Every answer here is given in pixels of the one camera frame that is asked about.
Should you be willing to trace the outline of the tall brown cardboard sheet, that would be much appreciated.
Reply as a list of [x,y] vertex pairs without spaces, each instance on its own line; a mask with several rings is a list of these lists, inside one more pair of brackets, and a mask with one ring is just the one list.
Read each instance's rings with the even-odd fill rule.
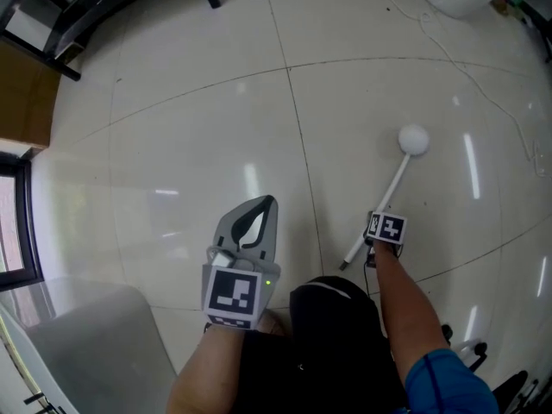
[[60,75],[0,41],[0,139],[47,148]]

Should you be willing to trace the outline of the person's left forearm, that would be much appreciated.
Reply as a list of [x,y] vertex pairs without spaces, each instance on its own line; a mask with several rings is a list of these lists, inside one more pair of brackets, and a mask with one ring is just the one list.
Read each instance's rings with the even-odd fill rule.
[[166,414],[229,414],[238,391],[244,336],[243,330],[210,326],[173,383]]

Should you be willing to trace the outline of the white long-handled brush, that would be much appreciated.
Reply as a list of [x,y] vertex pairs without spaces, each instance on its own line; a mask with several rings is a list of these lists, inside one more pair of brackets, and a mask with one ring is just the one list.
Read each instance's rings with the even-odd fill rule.
[[[389,186],[387,187],[386,192],[379,202],[379,205],[376,207],[375,211],[384,212],[385,207],[389,204],[393,193],[398,187],[398,184],[405,172],[410,159],[412,157],[423,155],[427,152],[430,145],[430,136],[422,126],[411,124],[404,126],[402,129],[399,130],[398,144],[404,154],[404,158],[402,159],[398,170],[391,181],[391,184],[389,184]],[[352,248],[349,249],[349,251],[345,255],[342,264],[339,267],[340,271],[344,271],[353,262],[355,256],[358,254],[361,248],[366,245],[364,242],[364,232],[366,229],[367,226],[361,231],[361,234],[354,242]]]

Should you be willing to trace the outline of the person's right forearm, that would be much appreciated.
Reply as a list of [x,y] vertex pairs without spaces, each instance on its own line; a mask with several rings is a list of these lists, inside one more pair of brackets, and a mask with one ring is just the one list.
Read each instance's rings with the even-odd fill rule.
[[392,246],[374,242],[383,323],[402,382],[425,355],[449,347],[430,301],[405,271]]

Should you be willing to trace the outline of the person's black shorts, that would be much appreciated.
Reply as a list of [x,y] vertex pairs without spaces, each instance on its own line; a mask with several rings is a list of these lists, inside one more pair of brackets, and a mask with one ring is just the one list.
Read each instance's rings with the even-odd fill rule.
[[290,294],[290,336],[249,331],[230,414],[394,414],[407,397],[373,300],[337,276]]

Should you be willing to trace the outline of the black window frame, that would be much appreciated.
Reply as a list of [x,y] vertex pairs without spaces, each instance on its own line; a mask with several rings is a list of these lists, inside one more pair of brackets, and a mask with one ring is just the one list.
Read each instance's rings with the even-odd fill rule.
[[31,192],[31,162],[0,152],[0,292],[43,280]]

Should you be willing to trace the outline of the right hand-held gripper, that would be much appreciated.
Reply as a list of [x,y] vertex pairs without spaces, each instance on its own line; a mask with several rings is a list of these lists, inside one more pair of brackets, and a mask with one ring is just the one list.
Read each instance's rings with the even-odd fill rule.
[[368,247],[365,267],[375,268],[375,251],[373,243],[381,241],[390,244],[395,257],[399,258],[404,246],[407,219],[403,216],[386,212],[372,212],[367,229],[364,232],[364,242]]

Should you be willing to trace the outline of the black vanity table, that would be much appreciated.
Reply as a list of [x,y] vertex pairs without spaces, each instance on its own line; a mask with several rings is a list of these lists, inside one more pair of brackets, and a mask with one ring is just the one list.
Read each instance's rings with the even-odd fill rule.
[[[48,0],[60,8],[52,31],[42,49],[8,30],[8,24],[24,0],[0,0],[0,41],[38,61],[42,65],[73,80],[81,74],[70,68],[63,56],[72,47],[84,50],[99,24],[136,0]],[[211,8],[221,6],[220,0],[208,0]]]

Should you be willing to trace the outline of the person's blue shirt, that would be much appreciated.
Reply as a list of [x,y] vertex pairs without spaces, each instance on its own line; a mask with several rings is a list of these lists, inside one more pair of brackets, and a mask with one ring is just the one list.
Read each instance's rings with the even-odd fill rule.
[[407,374],[405,391],[410,414],[499,414],[489,386],[449,349],[416,362]]

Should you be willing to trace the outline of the wheeled chair base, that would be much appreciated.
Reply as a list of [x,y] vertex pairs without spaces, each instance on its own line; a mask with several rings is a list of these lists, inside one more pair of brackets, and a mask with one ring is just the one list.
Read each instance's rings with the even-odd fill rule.
[[[449,346],[454,331],[447,323],[441,326],[442,334]],[[467,355],[473,354],[477,359],[468,366],[475,373],[488,358],[488,345],[480,338],[474,338],[457,343],[453,351],[458,355],[467,350]],[[492,390],[497,401],[499,414],[552,414],[552,372],[546,368],[552,367],[552,353],[543,352],[542,348],[533,348],[521,369],[508,377],[502,384]],[[534,379],[528,384],[529,377]],[[546,383],[538,379],[546,377]]]

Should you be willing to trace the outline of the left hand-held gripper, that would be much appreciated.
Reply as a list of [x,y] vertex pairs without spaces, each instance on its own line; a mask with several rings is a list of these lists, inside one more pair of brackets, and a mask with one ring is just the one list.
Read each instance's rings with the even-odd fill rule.
[[[253,330],[266,309],[281,268],[274,263],[279,206],[266,195],[246,201],[224,215],[216,227],[214,248],[202,267],[201,305],[209,323],[231,329]],[[257,236],[242,242],[261,217]],[[236,257],[233,268],[213,267],[208,252],[224,250]]]

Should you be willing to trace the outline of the white bathtub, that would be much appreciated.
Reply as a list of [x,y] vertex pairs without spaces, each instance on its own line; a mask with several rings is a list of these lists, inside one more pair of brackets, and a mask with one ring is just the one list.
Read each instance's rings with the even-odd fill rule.
[[59,414],[165,414],[176,373],[134,287],[66,277],[0,292],[0,322]]

